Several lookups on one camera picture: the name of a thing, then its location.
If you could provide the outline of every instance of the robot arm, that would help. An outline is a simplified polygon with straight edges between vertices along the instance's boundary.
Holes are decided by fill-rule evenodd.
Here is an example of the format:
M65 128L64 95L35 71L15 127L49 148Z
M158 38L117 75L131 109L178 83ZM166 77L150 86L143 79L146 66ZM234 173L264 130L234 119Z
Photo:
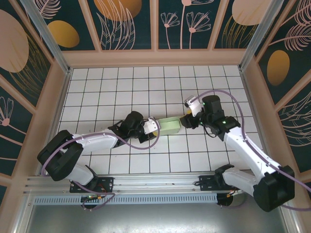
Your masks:
M215 171L215 180L219 185L232 185L243 190L253 196L258 206L264 211L271 211L294 198L294 182L268 166L247 145L239 122L231 116L225 116L218 96L204 97L203 108L199 100L193 100L194 97L189 97L185 102L185 105L191 109L191 114L180 119L182 125L193 129L199 125L210 128L213 134L240 155L254 174L240 171L233 165L225 165ZM282 167L258 148L248 136L246 140L269 163L294 176L289 166Z

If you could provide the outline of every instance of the botanical illustration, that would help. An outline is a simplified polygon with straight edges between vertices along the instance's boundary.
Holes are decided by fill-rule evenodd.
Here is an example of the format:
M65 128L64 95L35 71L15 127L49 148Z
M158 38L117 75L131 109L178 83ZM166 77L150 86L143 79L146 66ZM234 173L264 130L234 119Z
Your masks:
M216 49L245 49L271 0L229 0Z
M148 46L151 41L150 9L147 8L149 1L89 0L88 2L103 50L150 48ZM142 41L141 35L148 39Z
M206 49L218 7L214 0L160 0L159 49Z
M61 50L94 50L79 1L33 1Z
M301 172L311 169L311 83L278 113Z
M36 106L51 64L9 2L0 21L0 75Z
M32 114L0 88L0 173L12 175L31 119Z
M311 0L298 0L259 61L277 103L311 68Z

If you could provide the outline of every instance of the green object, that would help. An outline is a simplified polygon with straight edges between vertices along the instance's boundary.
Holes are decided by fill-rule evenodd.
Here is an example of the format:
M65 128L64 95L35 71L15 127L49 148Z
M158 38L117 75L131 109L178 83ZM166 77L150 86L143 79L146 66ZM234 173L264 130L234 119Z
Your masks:
M159 119L160 124L160 136L171 135L178 133L180 130L180 121L181 116L174 116L164 119Z

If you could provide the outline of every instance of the perforated metal strip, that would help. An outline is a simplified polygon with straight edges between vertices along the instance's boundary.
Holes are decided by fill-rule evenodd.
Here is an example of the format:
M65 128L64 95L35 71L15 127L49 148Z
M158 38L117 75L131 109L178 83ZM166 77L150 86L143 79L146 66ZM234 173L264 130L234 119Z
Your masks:
M37 196L34 205L81 205L82 196ZM107 198L92 200L86 204L102 203ZM216 203L216 193L204 194L154 194L117 195L108 204L172 204L172 203Z

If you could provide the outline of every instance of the yellow object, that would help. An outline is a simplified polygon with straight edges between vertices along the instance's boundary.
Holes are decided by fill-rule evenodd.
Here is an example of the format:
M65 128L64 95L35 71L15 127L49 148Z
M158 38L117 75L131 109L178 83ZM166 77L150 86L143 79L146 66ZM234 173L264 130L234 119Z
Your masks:
M286 52L277 50L272 53L268 61L268 80L273 86L280 85L290 69L290 58Z
M271 0L235 0L232 16L238 24L251 26L259 24Z
M49 23L48 27L58 45L72 48L79 44L80 38L77 31L67 22L56 20Z
M28 61L27 34L9 13L0 10L0 67L13 73L24 69Z
M128 20L127 15L122 13L120 3L122 4L125 14L126 9L132 15L132 18L137 16L141 10L141 0L94 0L94 3L97 9L102 13L106 18L113 21L125 21Z

